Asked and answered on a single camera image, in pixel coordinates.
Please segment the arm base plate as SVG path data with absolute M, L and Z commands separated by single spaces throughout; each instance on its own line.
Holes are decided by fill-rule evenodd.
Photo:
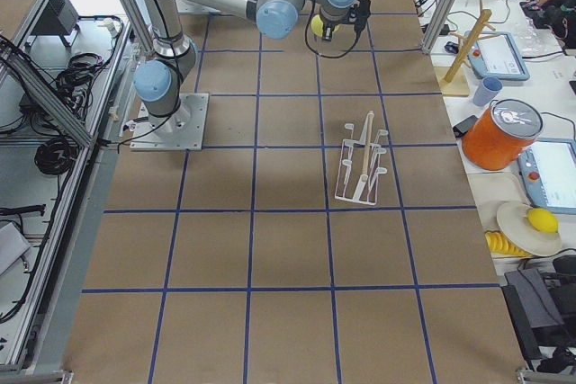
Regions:
M 201 150 L 208 111 L 209 95 L 180 94 L 180 108 L 164 123 L 152 117 L 136 124 L 136 139 L 130 142 L 134 151 Z

